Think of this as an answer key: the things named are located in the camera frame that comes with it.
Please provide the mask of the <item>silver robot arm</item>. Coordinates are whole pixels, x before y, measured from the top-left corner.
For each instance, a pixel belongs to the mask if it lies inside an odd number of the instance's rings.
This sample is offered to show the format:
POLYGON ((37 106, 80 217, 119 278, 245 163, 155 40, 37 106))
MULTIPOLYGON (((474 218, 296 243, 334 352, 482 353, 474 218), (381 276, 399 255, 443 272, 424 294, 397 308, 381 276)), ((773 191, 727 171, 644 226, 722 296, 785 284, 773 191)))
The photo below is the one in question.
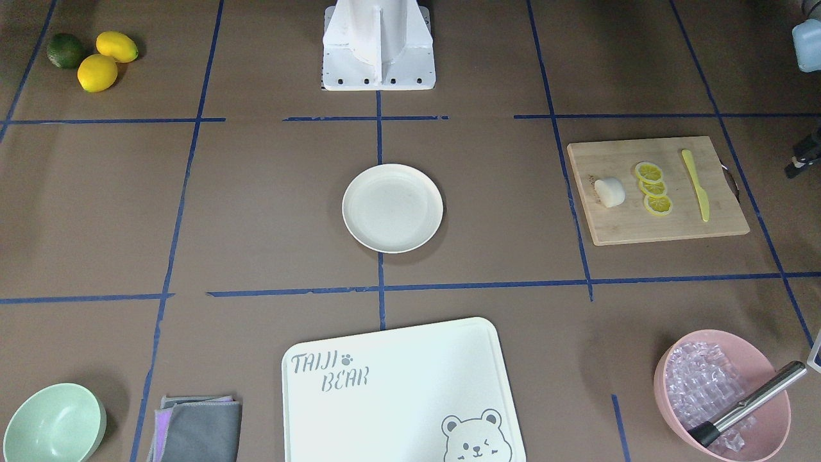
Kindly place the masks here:
MULTIPOLYGON (((792 38, 799 70, 813 73, 820 70, 819 1, 802 1, 803 23, 792 29, 792 38)), ((784 173, 792 179, 807 171, 820 160, 820 126, 793 146, 793 155, 784 173)))

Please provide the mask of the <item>yellow lemon near arm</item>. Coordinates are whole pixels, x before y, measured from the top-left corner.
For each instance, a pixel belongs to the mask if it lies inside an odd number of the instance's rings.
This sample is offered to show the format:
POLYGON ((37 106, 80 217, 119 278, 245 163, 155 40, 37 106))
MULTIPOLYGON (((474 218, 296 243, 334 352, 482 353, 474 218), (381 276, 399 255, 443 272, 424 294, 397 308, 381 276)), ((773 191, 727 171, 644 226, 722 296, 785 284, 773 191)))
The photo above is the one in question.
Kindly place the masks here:
POLYGON ((90 55, 79 65, 76 76, 85 92, 101 92, 117 81, 119 69, 111 56, 90 55))

